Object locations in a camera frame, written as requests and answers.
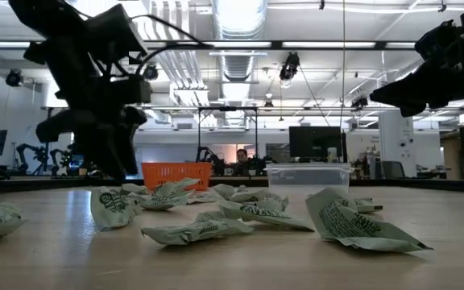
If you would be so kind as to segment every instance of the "man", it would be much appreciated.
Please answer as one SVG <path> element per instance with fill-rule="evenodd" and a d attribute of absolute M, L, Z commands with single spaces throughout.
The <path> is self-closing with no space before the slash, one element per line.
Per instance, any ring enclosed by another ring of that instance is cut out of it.
<path fill-rule="evenodd" d="M 239 149 L 237 152 L 238 162 L 234 165 L 235 176 L 249 176 L 248 169 L 250 168 L 250 160 L 248 159 L 248 151 Z"/>

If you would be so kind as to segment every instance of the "table surface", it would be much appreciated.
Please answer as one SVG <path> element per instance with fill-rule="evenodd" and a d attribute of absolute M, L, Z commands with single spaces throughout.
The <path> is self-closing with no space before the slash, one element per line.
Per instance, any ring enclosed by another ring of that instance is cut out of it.
<path fill-rule="evenodd" d="M 321 241 L 317 233 L 253 224 L 250 235 L 161 246 L 142 226 L 178 226 L 215 204 L 143 212 L 98 232 L 90 188 L 6 193 L 29 220 L 0 240 L 0 289 L 460 289 L 464 288 L 464 193 L 351 188 L 384 205 L 392 222 L 434 251 L 387 254 Z M 305 197 L 288 212 L 309 218 Z"/>

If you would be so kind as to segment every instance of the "wire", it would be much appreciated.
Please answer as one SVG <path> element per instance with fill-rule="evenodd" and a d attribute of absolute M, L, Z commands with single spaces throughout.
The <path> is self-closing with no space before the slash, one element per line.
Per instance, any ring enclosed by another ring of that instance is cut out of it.
<path fill-rule="evenodd" d="M 143 69 L 144 65 L 146 65 L 146 63 L 148 61 L 150 61 L 154 56 L 158 55 L 159 53 L 161 52 L 165 52 L 169 49 L 174 49 L 174 48 L 188 48 L 188 49 L 191 49 L 191 48 L 214 48 L 213 45 L 209 45 L 209 44 L 206 44 L 204 43 L 203 41 L 199 40 L 198 38 L 192 36 L 191 34 L 189 34 L 187 31 L 184 31 L 183 29 L 179 28 L 178 26 L 174 25 L 174 24 L 171 24 L 169 23 L 168 21 L 166 20 L 163 20 L 163 19 L 160 19 L 154 15 L 150 15 L 150 14 L 141 14 L 141 15 L 137 15 L 137 16 L 134 16 L 134 17 L 131 17 L 130 20 L 133 20 L 133 19 L 137 19 L 137 18 L 140 18 L 140 17 L 147 17 L 151 20 L 154 20 L 156 22 L 159 22 L 159 23 L 162 23 L 164 26 L 167 26 L 167 27 L 170 27 L 176 31 L 178 31 L 179 33 L 181 33 L 182 35 L 185 35 L 187 36 L 189 39 L 191 39 L 192 41 L 196 42 L 197 44 L 175 44 L 175 45 L 168 45 L 164 48 L 161 48 L 159 50 L 156 50 L 152 53 L 150 53 L 144 60 L 143 62 L 139 65 L 139 67 L 137 67 L 137 69 L 135 70 L 135 74 L 136 75 L 139 75 L 141 73 L 141 70 Z"/>
<path fill-rule="evenodd" d="M 213 46 L 209 46 L 207 44 L 204 44 L 205 47 L 210 47 L 210 48 L 213 48 Z M 139 67 L 137 67 L 137 69 L 135 70 L 135 74 L 136 75 L 139 75 L 141 73 L 141 70 L 143 69 L 144 65 L 146 65 L 146 63 L 148 61 L 150 61 L 153 57 L 155 57 L 156 55 L 158 55 L 159 53 L 161 52 L 165 52 L 169 49 L 174 49 L 174 48 L 187 48 L 187 49 L 191 49 L 191 48 L 201 48 L 201 45 L 200 44 L 175 44 L 175 45 L 168 45 L 168 46 L 165 46 L 161 49 L 158 49 L 152 53 L 150 53 L 148 56 L 146 56 L 146 58 L 143 60 L 143 62 L 139 65 Z"/>
<path fill-rule="evenodd" d="M 346 17 L 345 17 L 345 0 L 343 0 L 343 68 L 342 68 L 342 96 L 340 98 L 340 102 L 342 104 L 342 108 L 339 111 L 339 127 L 341 129 L 342 122 L 343 122 L 343 108 L 345 107 L 345 67 L 346 67 Z"/>
<path fill-rule="evenodd" d="M 327 117 L 325 116 L 325 114 L 323 113 L 323 110 L 321 109 L 320 103 L 318 103 L 318 100 L 317 100 L 316 97 L 314 96 L 313 90 L 311 89 L 311 85 L 309 85 L 309 82 L 307 81 L 307 77 L 305 77 L 304 69 L 302 68 L 301 65 L 299 65 L 299 67 L 300 67 L 300 71 L 302 72 L 302 76 L 304 77 L 305 84 L 307 85 L 307 88 L 309 89 L 309 92 L 311 93 L 311 96 L 313 96 L 313 99 L 314 99 L 314 101 L 316 102 L 316 106 L 317 106 L 318 109 L 320 110 L 321 116 L 323 117 L 323 119 L 324 119 L 325 122 L 327 123 L 327 126 L 330 126 L 329 121 L 327 120 Z"/>

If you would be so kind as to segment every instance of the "fluorescent light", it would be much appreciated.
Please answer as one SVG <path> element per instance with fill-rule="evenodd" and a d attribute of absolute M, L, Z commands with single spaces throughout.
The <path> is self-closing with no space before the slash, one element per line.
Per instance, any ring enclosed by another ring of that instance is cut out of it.
<path fill-rule="evenodd" d="M 394 42 L 386 43 L 386 48 L 414 48 L 414 42 Z"/>
<path fill-rule="evenodd" d="M 209 52 L 210 56 L 267 56 L 266 52 Z"/>
<path fill-rule="evenodd" d="M 30 46 L 30 43 L 24 41 L 0 41 L 0 49 L 26 49 L 28 46 Z"/>
<path fill-rule="evenodd" d="M 152 110 L 198 110 L 196 106 L 173 106 L 173 107 L 162 107 L 162 106 L 151 106 L 148 109 Z"/>
<path fill-rule="evenodd" d="M 269 48 L 271 46 L 270 41 L 207 41 L 205 44 L 216 48 Z"/>
<path fill-rule="evenodd" d="M 325 6 L 326 10 L 339 10 L 343 11 L 340 6 Z M 345 12 L 353 13 L 368 13 L 368 14 L 407 14 L 407 13 L 424 13 L 424 12 L 438 12 L 439 7 L 434 8 L 420 8 L 420 9 L 366 9 L 366 8 L 345 8 Z"/>
<path fill-rule="evenodd" d="M 345 48 L 373 48 L 375 42 L 345 42 Z M 292 41 L 283 42 L 283 48 L 343 48 L 342 41 Z"/>

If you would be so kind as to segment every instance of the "red object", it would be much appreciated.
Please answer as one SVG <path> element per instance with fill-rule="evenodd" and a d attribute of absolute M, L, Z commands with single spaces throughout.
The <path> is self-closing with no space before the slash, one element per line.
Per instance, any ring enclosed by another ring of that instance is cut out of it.
<path fill-rule="evenodd" d="M 144 185 L 149 189 L 165 184 L 168 181 L 177 182 L 185 177 L 200 180 L 186 189 L 206 190 L 209 187 L 212 164 L 202 163 L 143 163 Z"/>

